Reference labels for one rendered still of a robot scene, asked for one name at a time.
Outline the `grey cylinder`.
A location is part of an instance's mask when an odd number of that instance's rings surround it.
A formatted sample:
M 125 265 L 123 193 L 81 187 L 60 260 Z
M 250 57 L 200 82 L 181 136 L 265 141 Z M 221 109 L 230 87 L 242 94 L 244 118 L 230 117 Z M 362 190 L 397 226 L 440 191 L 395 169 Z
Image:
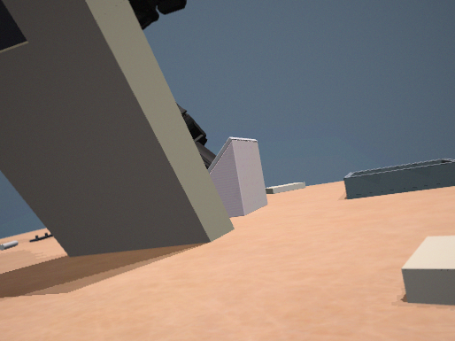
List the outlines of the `grey cylinder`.
M 12 248 L 14 246 L 17 246 L 18 245 L 18 242 L 17 241 L 13 241 L 13 242 L 10 242 L 10 243 L 7 243 L 7 244 L 1 244 L 0 245 L 0 250 L 5 250 L 5 249 L 9 249 L 9 248 Z

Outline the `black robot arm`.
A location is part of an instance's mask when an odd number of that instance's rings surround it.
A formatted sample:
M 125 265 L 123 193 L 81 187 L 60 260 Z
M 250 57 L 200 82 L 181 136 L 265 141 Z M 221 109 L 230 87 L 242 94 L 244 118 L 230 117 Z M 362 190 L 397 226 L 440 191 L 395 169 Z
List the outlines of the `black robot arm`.
M 176 103 L 177 104 L 177 103 Z M 178 105 L 178 104 L 177 104 Z M 196 144 L 196 147 L 202 157 L 202 160 L 208 169 L 211 163 L 216 158 L 216 155 L 209 151 L 204 145 L 207 142 L 206 133 L 197 125 L 190 115 L 187 114 L 187 110 L 181 108 L 179 105 L 181 115 L 189 129 L 189 132 Z

